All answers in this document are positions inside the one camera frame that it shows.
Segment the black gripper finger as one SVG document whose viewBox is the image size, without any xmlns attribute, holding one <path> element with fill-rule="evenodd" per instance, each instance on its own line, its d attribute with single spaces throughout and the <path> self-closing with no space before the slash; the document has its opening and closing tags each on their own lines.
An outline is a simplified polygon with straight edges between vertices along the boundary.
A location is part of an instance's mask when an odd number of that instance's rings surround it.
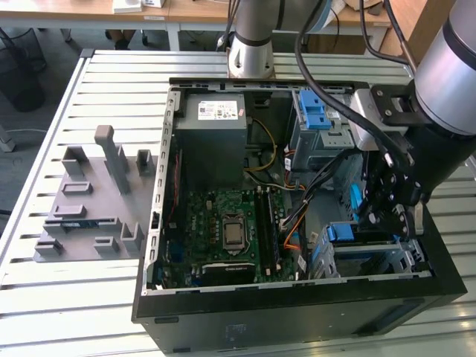
<svg viewBox="0 0 476 357">
<path fill-rule="evenodd" d="M 395 186 L 393 166 L 390 155 L 363 155 L 363 199 L 357 208 L 360 225 L 392 228 L 389 196 Z"/>
<path fill-rule="evenodd" d="M 422 195 L 419 182 L 402 174 L 391 174 L 385 182 L 382 224 L 398 237 L 416 235 L 415 207 Z"/>
</svg>

